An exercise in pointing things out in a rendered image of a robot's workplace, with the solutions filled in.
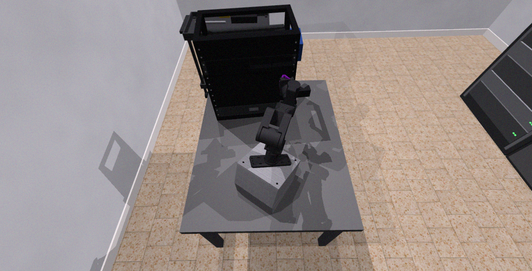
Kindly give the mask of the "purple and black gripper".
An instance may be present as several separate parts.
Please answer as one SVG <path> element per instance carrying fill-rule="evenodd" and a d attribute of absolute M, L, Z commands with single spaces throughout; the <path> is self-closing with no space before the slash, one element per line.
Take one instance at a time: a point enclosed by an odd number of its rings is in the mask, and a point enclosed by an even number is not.
<path fill-rule="evenodd" d="M 294 78 L 289 78 L 286 76 L 286 74 L 283 74 L 279 81 L 279 88 L 280 88 L 280 96 L 284 95 L 286 93 L 288 81 L 294 80 Z"/>

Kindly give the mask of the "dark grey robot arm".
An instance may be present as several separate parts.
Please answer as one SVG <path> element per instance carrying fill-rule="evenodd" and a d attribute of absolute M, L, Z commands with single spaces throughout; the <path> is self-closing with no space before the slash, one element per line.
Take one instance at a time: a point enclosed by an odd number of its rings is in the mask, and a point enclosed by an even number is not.
<path fill-rule="evenodd" d="M 285 136 L 295 111 L 298 97 L 309 97 L 311 89 L 299 81 L 288 81 L 284 100 L 280 100 L 275 109 L 267 107 L 259 126 L 255 141 L 265 144 L 265 155 L 250 156 L 252 168 L 288 166 L 291 160 L 287 154 L 281 154 L 286 143 Z M 271 119 L 272 118 L 272 119 Z M 274 129 L 269 124 L 279 127 Z M 279 156 L 278 156 L 279 155 Z"/>

